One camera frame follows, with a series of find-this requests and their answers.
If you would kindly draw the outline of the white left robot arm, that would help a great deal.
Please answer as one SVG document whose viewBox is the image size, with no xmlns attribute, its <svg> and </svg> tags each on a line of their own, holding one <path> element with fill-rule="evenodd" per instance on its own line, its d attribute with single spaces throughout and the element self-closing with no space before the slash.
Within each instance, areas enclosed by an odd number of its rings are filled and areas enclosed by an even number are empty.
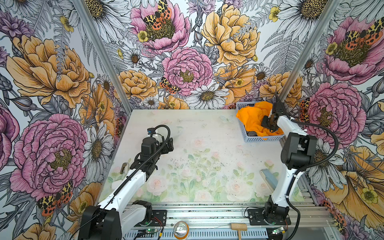
<svg viewBox="0 0 384 240">
<path fill-rule="evenodd" d="M 157 170 L 161 155 L 174 150 L 171 130 L 166 125 L 148 129 L 141 151 L 136 155 L 124 180 L 97 206 L 83 212 L 76 240 L 122 240 L 137 224 L 152 219 L 152 204 L 132 201 L 136 192 Z"/>
</svg>

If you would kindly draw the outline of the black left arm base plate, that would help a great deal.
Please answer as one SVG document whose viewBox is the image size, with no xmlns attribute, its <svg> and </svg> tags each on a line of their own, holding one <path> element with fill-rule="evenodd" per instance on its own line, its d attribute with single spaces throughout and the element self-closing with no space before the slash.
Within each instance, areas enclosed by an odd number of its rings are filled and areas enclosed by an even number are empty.
<svg viewBox="0 0 384 240">
<path fill-rule="evenodd" d="M 152 215 L 138 223 L 140 227 L 165 227 L 167 222 L 167 210 L 152 210 Z"/>
</svg>

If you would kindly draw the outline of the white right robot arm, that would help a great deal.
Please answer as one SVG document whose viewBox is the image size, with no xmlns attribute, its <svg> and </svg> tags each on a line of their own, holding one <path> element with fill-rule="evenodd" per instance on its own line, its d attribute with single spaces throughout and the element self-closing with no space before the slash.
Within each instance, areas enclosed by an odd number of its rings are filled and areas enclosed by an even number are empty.
<svg viewBox="0 0 384 240">
<path fill-rule="evenodd" d="M 282 130 L 286 137 L 281 162 L 283 173 L 278 184 L 265 203 L 263 218 L 267 224 L 284 223 L 288 216 L 291 190 L 305 169 L 314 163 L 317 138 L 308 135 L 294 120 L 288 117 L 283 103 L 273 104 L 270 115 L 265 116 L 262 127 L 275 132 Z"/>
</svg>

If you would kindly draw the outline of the orange drawstring shorts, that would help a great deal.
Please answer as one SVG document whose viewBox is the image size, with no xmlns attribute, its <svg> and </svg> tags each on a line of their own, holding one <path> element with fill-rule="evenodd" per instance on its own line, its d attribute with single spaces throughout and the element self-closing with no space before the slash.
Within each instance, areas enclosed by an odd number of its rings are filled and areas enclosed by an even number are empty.
<svg viewBox="0 0 384 240">
<path fill-rule="evenodd" d="M 258 102 L 253 106 L 247 106 L 238 110 L 236 117 L 243 123 L 246 131 L 255 132 L 258 137 L 283 135 L 284 132 L 281 129 L 272 133 L 269 129 L 262 127 L 264 116 L 268 117 L 272 108 L 273 104 L 271 103 Z"/>
</svg>

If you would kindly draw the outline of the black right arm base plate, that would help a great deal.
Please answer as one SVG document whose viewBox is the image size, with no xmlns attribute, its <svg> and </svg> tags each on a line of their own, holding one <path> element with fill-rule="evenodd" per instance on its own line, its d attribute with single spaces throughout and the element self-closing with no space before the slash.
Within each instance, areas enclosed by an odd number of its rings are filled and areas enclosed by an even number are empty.
<svg viewBox="0 0 384 240">
<path fill-rule="evenodd" d="M 248 218 L 251 226 L 277 226 L 277 225 L 288 225 L 292 224 L 291 219 L 287 217 L 285 220 L 278 217 L 264 218 L 263 209 L 260 208 L 249 208 L 245 211 L 245 217 Z"/>
</svg>

